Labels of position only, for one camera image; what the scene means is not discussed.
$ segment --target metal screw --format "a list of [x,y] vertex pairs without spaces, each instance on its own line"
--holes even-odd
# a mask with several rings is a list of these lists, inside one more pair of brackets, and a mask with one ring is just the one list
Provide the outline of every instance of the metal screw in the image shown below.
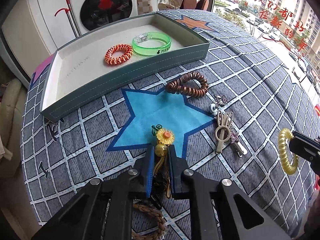
[[90,180],[91,185],[98,185],[100,183],[100,179],[98,178],[93,178]]
[[187,175],[187,176],[192,176],[193,175],[193,170],[191,169],[186,169],[183,171],[184,175]]
[[230,179],[223,179],[222,184],[225,186],[230,186],[232,184],[232,181]]
[[131,175],[131,176],[134,176],[134,175],[137,175],[138,174],[138,171],[136,169],[130,169],[128,170],[128,173]]

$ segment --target orange hair tie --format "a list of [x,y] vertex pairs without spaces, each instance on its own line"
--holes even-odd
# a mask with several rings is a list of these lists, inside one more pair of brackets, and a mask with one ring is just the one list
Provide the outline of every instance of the orange hair tie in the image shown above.
[[[118,50],[123,50],[125,51],[125,53],[120,57],[112,57],[112,54]],[[131,58],[132,52],[133,52],[133,49],[129,44],[118,44],[108,49],[104,57],[108,64],[116,65],[116,64],[121,64],[126,60],[128,60],[129,58]]]

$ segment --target red hook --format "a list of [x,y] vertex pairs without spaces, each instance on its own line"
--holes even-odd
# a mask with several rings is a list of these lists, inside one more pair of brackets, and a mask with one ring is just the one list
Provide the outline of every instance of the red hook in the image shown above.
[[56,17],[56,15],[58,14],[58,12],[60,12],[60,11],[62,11],[62,10],[64,10],[65,11],[65,13],[68,13],[69,11],[70,11],[70,9],[68,9],[68,8],[61,8],[61,9],[59,9],[56,13],[55,13],[55,17]]

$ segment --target sunflower hair clip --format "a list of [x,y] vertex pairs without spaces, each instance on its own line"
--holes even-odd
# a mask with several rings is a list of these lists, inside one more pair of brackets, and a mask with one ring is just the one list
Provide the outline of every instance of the sunflower hair clip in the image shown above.
[[167,158],[168,158],[168,146],[174,142],[174,134],[172,131],[162,128],[161,124],[156,126],[152,125],[152,135],[157,137],[157,145],[155,146],[155,154],[160,159],[154,167],[153,175],[157,174],[160,168],[165,166],[166,174],[166,197],[171,198],[170,192],[170,177],[168,175]]

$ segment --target chair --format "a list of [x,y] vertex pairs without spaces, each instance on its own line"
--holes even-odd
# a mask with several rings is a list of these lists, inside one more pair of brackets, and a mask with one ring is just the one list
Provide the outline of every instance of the chair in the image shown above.
[[11,80],[0,103],[0,137],[4,151],[12,158],[0,159],[0,178],[13,176],[21,162],[20,135],[26,98],[22,83],[17,78]]

